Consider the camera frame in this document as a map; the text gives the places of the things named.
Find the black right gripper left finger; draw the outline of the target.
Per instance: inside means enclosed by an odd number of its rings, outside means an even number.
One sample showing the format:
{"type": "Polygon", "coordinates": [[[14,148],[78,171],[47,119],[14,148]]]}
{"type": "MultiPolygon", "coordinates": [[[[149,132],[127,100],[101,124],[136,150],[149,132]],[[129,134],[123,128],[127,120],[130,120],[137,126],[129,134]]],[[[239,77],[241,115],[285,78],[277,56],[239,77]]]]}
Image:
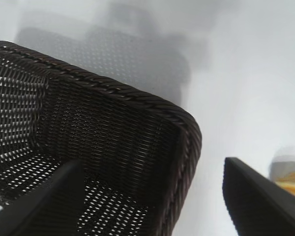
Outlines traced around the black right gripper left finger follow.
{"type": "Polygon", "coordinates": [[[84,170],[72,160],[0,210],[0,236],[74,236],[84,212],[84,170]]]}

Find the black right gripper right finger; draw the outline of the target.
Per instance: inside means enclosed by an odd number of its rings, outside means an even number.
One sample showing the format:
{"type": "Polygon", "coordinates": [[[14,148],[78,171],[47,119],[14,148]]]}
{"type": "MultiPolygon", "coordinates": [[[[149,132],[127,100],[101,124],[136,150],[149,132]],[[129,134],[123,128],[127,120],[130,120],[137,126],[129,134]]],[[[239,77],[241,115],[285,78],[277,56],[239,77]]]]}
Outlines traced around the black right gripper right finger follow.
{"type": "Polygon", "coordinates": [[[224,162],[223,197],[240,236],[295,236],[295,196],[240,159],[224,162]]]}

